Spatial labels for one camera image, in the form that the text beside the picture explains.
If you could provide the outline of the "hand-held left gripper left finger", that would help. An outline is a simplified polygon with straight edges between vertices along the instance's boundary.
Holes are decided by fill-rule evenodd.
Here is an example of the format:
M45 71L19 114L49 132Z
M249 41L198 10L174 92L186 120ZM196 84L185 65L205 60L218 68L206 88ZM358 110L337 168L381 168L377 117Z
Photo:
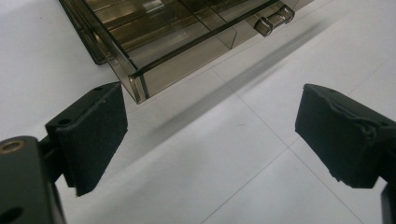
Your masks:
M119 82L88 91L46 124L65 160L65 179L78 196L93 191L128 131Z

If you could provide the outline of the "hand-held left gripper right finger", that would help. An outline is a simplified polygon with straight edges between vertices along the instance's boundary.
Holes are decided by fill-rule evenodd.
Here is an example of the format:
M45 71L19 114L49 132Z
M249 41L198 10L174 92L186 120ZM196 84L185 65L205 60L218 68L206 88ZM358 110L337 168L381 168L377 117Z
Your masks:
M344 94L305 84L295 131L330 174L355 189L396 188L396 122Z

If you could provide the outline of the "smoky transparent drawer cabinet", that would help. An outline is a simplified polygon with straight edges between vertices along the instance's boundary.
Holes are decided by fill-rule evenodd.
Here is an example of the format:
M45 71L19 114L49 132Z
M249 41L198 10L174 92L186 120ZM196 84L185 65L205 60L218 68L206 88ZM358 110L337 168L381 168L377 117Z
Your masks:
M171 58L254 15L295 12L314 0L59 0L97 64L103 36L141 68Z

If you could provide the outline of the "smoky transparent plastic drawer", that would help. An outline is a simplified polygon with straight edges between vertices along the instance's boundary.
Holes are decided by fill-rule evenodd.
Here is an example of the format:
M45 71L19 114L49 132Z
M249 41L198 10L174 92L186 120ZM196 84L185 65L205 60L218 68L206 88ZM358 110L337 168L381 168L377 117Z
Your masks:
M282 0L78 0L76 7L139 104L295 15Z

